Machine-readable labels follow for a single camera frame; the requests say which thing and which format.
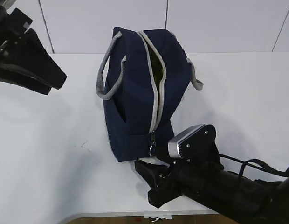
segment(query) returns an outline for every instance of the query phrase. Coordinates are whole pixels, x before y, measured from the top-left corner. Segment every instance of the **gray piping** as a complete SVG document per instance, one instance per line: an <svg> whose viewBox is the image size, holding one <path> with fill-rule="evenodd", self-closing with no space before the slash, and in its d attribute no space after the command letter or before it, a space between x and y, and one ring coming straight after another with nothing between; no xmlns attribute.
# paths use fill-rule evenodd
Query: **gray piping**
<svg viewBox="0 0 289 224"><path fill-rule="evenodd" d="M165 66L165 63L163 61L162 56L159 54L159 52L155 48L154 44L151 42L151 40L145 34L145 32L144 31L139 31L139 33L142 35L142 37L145 39L145 41L150 45L151 49L154 51L154 53L156 54L156 56L160 60L160 63L161 63L162 68L163 68L163 77L162 77L162 79L160 81L160 85L159 85L159 102L158 102L157 121L156 121L156 125L154 127L154 130L156 130L158 125L159 125L159 123L160 123L160 121L161 121L163 107L164 107L164 83L165 83L165 80L166 80L166 66Z"/></svg>
<svg viewBox="0 0 289 224"><path fill-rule="evenodd" d="M197 90L202 90L202 87L204 84L201 81L196 79L195 67L194 67L192 61L188 57L186 58L186 60L191 65L191 71L192 71L191 83L192 83L193 87Z"/></svg>
<svg viewBox="0 0 289 224"><path fill-rule="evenodd" d="M155 124L157 121L157 115L158 115L158 98L159 98L158 89L157 89L157 86L156 86L155 81L154 81L153 70L152 70L148 46L147 46L144 38L142 37L142 35L139 32L137 32L137 34L140 36L141 40L144 42L144 47L145 47L145 51L146 51L146 57L148 60L149 72L150 72L150 77L151 77L151 85L152 85L152 88L154 91L154 105L153 105L152 119L151 119L151 126L150 126L150 133L152 133L154 131L154 127L155 127Z"/></svg>

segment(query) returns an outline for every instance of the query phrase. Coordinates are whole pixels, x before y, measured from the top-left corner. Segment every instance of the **white table surface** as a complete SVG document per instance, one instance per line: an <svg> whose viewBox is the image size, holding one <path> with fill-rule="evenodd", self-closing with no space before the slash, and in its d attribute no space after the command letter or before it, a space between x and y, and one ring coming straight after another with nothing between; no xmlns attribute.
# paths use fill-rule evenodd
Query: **white table surface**
<svg viewBox="0 0 289 224"><path fill-rule="evenodd" d="M289 53L188 54L191 86L172 117L176 133L214 124L221 153L289 165ZM0 83L0 224L57 224L78 217L206 214L180 197L160 209L133 162L118 163L95 94L103 55L52 55L68 75L49 96ZM223 160L227 170L239 165ZM248 169L245 176L278 177Z"/></svg>

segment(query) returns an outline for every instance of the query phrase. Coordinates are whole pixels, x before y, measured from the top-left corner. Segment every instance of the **metal zipper pull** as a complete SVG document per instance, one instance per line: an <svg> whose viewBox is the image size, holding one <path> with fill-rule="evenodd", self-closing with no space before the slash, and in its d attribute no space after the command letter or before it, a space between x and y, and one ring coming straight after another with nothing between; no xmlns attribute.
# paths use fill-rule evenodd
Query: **metal zipper pull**
<svg viewBox="0 0 289 224"><path fill-rule="evenodd" d="M153 156L155 154L155 148L156 148L156 136L155 131L151 132L151 145L150 145L150 151L149 155Z"/></svg>

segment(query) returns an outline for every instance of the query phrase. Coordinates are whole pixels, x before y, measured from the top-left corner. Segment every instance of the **bag handle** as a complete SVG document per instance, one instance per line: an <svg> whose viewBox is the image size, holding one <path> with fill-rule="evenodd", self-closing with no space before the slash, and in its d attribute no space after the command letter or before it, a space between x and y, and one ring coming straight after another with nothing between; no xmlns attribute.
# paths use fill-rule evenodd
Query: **bag handle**
<svg viewBox="0 0 289 224"><path fill-rule="evenodd" d="M120 84L122 83L123 80L123 74L124 74L124 64L127 60L127 56L125 55L122 60L121 60L121 72L120 75L116 81L116 83L113 85L113 87L107 92L104 93L104 81L103 81L103 70L106 66L107 60L110 57L111 51L116 45L117 40L122 36L122 33L119 31L111 40L111 43L104 55L104 58L101 62L99 71L98 71L98 77L97 77L97 84L96 84L96 90L97 90L97 95L103 100L110 100L112 96L116 93L118 90Z"/></svg>
<svg viewBox="0 0 289 224"><path fill-rule="evenodd" d="M196 79L195 67L194 67L192 61L188 57L186 58L186 60L191 65L191 71L192 71L191 83L192 83L193 87L197 90L202 90L202 87L204 84L201 81Z"/></svg>

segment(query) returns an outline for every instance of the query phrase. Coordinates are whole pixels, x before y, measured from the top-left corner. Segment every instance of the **navy blue bag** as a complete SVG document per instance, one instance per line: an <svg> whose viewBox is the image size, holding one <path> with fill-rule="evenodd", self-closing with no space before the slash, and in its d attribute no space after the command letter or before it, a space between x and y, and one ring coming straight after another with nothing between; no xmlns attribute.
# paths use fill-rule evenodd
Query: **navy blue bag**
<svg viewBox="0 0 289 224"><path fill-rule="evenodd" d="M194 65L171 32L114 28L96 89L104 100L110 145L119 162L152 156L156 145L167 147L174 137L170 118L190 81L202 89Z"/></svg>

